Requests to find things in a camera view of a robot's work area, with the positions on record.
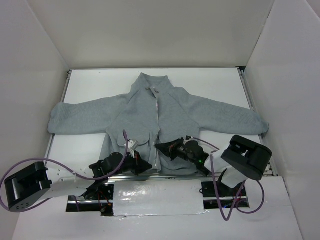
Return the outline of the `grey zip-up fleece jacket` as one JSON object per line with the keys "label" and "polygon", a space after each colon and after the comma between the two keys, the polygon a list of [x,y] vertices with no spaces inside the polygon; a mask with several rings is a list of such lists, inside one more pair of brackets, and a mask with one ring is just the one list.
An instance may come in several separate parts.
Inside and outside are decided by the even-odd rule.
{"label": "grey zip-up fleece jacket", "polygon": [[202,130],[257,136],[269,124],[254,111],[189,94],[167,76],[141,73],[130,92],[79,104],[58,103],[50,114],[48,132],[55,135],[105,133],[100,158],[123,152],[126,139],[164,175],[192,175],[196,167],[183,159],[170,160],[156,149],[181,137],[198,137]]}

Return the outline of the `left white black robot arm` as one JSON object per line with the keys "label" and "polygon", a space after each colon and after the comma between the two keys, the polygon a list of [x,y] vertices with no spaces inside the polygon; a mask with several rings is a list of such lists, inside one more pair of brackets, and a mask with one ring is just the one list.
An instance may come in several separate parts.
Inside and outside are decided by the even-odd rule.
{"label": "left white black robot arm", "polygon": [[[33,210],[49,199],[69,194],[72,189],[80,190],[80,196],[91,200],[114,175],[131,172],[138,176],[152,168],[140,153],[112,153],[109,157],[89,166],[92,177],[81,175],[66,165],[49,158],[30,158],[12,167],[0,179],[5,188],[6,202],[0,205],[7,211],[22,213]],[[79,187],[76,181],[84,184]]]}

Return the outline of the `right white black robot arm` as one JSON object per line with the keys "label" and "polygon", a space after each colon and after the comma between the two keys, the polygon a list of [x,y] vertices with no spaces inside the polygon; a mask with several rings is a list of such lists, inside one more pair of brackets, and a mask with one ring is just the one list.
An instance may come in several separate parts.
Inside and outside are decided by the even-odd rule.
{"label": "right white black robot arm", "polygon": [[192,163],[204,176],[223,170],[217,183],[218,192],[230,195],[235,187],[250,179],[260,181],[273,155],[266,146],[234,135],[229,144],[211,153],[206,153],[200,146],[202,140],[187,136],[155,147],[170,160],[180,158]]}

